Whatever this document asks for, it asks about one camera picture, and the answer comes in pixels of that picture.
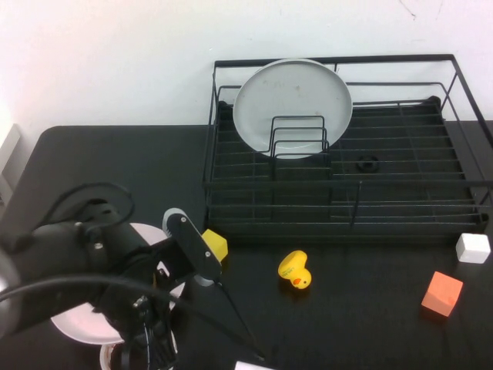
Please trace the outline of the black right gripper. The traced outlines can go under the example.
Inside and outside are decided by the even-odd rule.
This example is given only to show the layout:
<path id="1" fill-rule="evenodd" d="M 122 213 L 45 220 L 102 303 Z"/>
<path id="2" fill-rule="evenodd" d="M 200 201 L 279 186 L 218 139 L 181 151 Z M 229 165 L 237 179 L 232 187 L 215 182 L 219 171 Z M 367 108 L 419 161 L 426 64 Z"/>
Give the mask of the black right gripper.
<path id="1" fill-rule="evenodd" d="M 131 289 L 122 281 L 136 281 L 141 285 L 172 291 L 176 275 L 168 269 L 125 269 L 122 273 L 98 274 L 105 280 L 96 284 L 94 311 L 105 316 L 108 323 L 126 340 L 114 350 L 114 369 L 131 369 L 133 342 L 146 328 L 148 368 L 174 368 L 177 349 L 173 333 L 164 326 L 170 301 L 160 300 L 145 291 Z"/>

